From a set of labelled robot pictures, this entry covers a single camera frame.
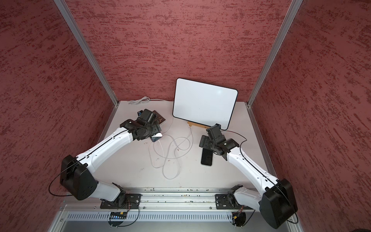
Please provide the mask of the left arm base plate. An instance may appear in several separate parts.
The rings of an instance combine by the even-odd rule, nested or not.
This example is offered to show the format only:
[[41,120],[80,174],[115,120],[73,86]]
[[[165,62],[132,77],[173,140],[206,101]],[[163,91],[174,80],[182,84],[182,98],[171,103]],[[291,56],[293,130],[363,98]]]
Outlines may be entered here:
[[138,209],[141,202],[142,195],[139,193],[126,193],[119,195],[116,200],[109,202],[102,200],[100,209]]

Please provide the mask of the black smartphone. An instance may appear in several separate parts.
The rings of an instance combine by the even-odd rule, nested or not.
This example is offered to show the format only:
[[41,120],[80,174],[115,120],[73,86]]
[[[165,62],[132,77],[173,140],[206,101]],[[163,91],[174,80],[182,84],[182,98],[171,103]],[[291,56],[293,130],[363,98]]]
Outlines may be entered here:
[[154,142],[158,141],[162,137],[163,137],[162,133],[161,132],[158,132],[155,135],[150,136],[150,139],[154,143]]
[[213,152],[211,150],[203,148],[201,165],[212,166],[213,163]]

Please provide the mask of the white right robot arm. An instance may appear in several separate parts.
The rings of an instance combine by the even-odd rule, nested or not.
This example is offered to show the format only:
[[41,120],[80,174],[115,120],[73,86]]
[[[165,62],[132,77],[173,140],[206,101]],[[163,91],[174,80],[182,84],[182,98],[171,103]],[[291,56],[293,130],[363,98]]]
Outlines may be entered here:
[[274,229],[295,215],[298,206],[291,183],[271,175],[243,151],[233,139],[220,136],[216,139],[204,135],[200,148],[223,157],[235,166],[255,187],[249,190],[238,184],[224,195],[217,195],[215,203],[218,209],[249,207],[261,214],[263,219]]

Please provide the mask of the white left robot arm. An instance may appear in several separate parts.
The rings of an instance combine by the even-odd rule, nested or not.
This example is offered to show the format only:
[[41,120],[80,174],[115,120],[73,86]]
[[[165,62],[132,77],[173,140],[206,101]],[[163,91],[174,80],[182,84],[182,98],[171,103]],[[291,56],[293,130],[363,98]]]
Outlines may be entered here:
[[76,157],[66,156],[61,163],[60,184],[79,201],[98,198],[120,206],[125,201],[126,191],[118,184],[98,181],[93,174],[112,155],[131,142],[161,136],[157,115],[150,113],[136,120],[129,119],[93,148]]

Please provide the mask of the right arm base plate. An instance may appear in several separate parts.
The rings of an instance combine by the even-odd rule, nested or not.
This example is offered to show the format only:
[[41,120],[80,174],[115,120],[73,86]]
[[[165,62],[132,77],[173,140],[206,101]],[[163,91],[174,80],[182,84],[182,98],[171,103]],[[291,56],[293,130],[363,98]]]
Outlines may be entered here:
[[256,209],[258,205],[258,201],[253,197],[239,197],[240,203],[234,194],[216,194],[214,197],[217,210]]

